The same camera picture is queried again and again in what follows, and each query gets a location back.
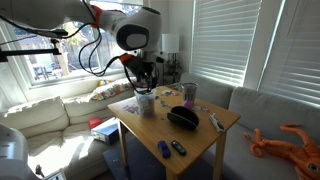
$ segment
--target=glass cup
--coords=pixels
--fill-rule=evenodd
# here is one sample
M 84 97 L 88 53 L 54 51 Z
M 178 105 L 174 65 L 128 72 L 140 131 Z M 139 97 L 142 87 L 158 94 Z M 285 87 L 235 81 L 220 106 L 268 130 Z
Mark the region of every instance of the glass cup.
M 140 117 L 152 117 L 154 116 L 154 103 L 156 90 L 152 89 L 150 93 L 139 94 L 134 91 L 137 98 L 137 104 L 139 107 Z
M 194 100 L 196 99 L 196 93 L 197 93 L 197 88 L 198 84 L 197 83 L 183 83 L 181 85 L 182 87 L 182 98 L 183 102 L 191 102 L 192 105 L 194 105 Z

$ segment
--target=red object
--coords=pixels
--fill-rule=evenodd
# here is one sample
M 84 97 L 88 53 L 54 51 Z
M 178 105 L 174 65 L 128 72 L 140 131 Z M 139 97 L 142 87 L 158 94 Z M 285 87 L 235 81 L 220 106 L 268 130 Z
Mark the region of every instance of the red object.
M 90 119 L 88 121 L 88 123 L 89 123 L 89 128 L 93 129 L 101 124 L 101 119 L 100 118 L 93 118 L 93 119 Z

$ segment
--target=gray sofa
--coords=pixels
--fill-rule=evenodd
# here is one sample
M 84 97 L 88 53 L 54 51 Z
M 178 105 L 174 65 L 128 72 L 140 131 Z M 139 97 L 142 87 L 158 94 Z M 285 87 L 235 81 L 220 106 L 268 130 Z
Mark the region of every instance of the gray sofa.
M 233 87 L 190 73 L 182 74 L 180 82 L 198 83 L 197 98 L 241 115 L 240 120 L 227 132 L 223 166 L 225 179 L 298 179 L 294 163 L 268 153 L 264 153 L 262 158 L 251 154 L 251 143 L 244 138 L 243 133 L 247 132 L 252 136 L 255 128 L 259 128 L 266 139 L 303 145 L 299 136 L 279 129 L 280 125 L 286 122 L 300 123 L 302 126 L 299 128 L 320 145 L 320 109 L 283 97 L 243 87 Z M 208 151 L 205 159 L 212 164 L 215 145 Z
M 68 180 L 89 180 L 108 170 L 102 153 L 111 146 L 94 141 L 88 120 L 112 118 L 108 105 L 134 93 L 129 89 L 101 101 L 89 95 L 25 103 L 0 116 L 1 124 L 19 130 L 27 139 L 33 172 L 39 164 L 45 176 L 62 168 Z

